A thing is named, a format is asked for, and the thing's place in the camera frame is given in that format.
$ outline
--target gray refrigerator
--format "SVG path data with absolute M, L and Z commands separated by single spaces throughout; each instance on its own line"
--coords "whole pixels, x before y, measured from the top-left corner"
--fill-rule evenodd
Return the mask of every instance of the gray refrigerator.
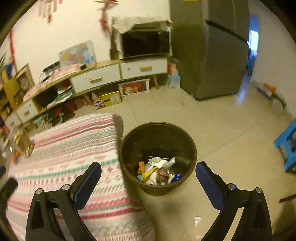
M 239 91 L 247 63 L 247 0 L 170 0 L 173 57 L 196 99 Z

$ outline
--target trash can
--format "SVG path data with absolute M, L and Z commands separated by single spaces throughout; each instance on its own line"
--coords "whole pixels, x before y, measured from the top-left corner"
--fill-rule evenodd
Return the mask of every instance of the trash can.
M 138 180 L 139 162 L 147 164 L 149 156 L 172 159 L 172 169 L 182 178 L 166 185 L 147 185 Z M 162 196 L 180 186 L 192 173 L 197 160 L 197 150 L 190 135 L 180 127 L 165 122 L 150 122 L 131 130 L 119 149 L 123 173 L 143 191 L 153 196 Z

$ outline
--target white drawer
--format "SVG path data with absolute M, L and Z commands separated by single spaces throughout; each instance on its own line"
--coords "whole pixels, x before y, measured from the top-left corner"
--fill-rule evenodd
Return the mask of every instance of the white drawer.
M 120 64 L 123 79 L 139 76 L 167 73 L 168 60 L 166 58 L 150 58 Z
M 118 64 L 95 69 L 71 79 L 76 93 L 119 80 Z
M 29 100 L 22 107 L 17 109 L 17 115 L 20 118 L 21 122 L 25 123 L 35 115 L 37 115 L 39 111 L 36 109 L 32 100 Z
M 10 130 L 13 130 L 13 128 L 18 127 L 21 124 L 21 121 L 17 117 L 17 114 L 13 113 L 5 120 L 5 124 Z

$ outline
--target bed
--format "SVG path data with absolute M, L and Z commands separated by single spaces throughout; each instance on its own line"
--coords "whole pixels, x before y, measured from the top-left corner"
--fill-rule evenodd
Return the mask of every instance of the bed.
M 29 159 L 10 167 L 18 189 L 8 202 L 7 218 L 20 240 L 30 203 L 37 188 L 45 191 L 71 184 L 96 161 L 102 176 L 79 215 L 100 241 L 152 241 L 155 232 L 134 191 L 123 178 L 117 146 L 123 121 L 112 114 L 91 114 L 60 124 L 33 137 L 35 148 Z M 72 240 L 61 213 L 56 216 L 67 240 Z

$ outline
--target plastic stool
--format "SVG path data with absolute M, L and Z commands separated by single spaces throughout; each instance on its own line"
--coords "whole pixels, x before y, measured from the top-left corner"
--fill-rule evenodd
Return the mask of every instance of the plastic stool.
M 274 141 L 275 147 L 283 146 L 287 153 L 287 161 L 284 164 L 285 170 L 288 170 L 292 166 L 296 165 L 296 152 L 291 148 L 288 141 L 291 141 L 293 146 L 296 146 L 296 141 L 293 139 L 293 135 L 296 132 L 296 119 L 288 126 L 288 128 L 280 134 Z

